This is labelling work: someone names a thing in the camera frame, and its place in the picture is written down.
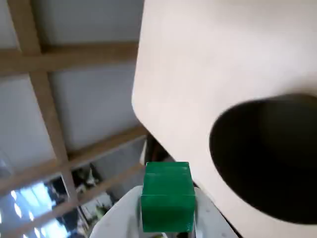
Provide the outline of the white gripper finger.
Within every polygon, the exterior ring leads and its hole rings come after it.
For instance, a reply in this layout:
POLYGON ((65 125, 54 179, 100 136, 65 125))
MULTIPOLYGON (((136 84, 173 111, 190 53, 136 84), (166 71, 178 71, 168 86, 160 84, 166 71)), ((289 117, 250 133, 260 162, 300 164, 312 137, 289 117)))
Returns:
POLYGON ((147 238, 149 235, 141 228, 142 186, 128 191, 96 223, 92 238, 147 238))
POLYGON ((237 238, 237 234, 227 223, 212 200, 203 192, 195 192, 194 213, 195 238, 237 238))

